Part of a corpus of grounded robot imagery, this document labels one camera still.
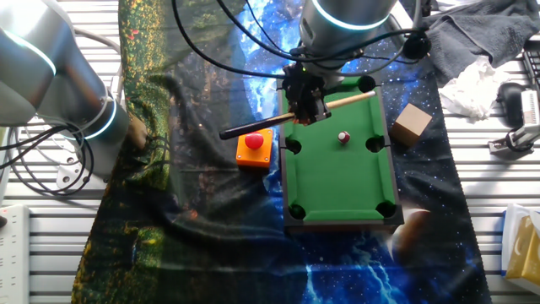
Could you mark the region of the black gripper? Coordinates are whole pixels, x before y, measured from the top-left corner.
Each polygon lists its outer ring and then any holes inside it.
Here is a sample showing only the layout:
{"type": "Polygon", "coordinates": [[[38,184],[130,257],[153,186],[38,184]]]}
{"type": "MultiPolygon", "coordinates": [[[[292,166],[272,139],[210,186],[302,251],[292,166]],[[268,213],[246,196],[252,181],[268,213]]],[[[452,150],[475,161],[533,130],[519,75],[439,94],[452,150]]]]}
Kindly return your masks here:
{"type": "Polygon", "coordinates": [[[324,101],[325,81],[306,71],[301,63],[290,63],[283,67],[281,84],[288,105],[288,112],[294,112],[295,124],[304,126],[329,118],[330,112],[324,101]]]}

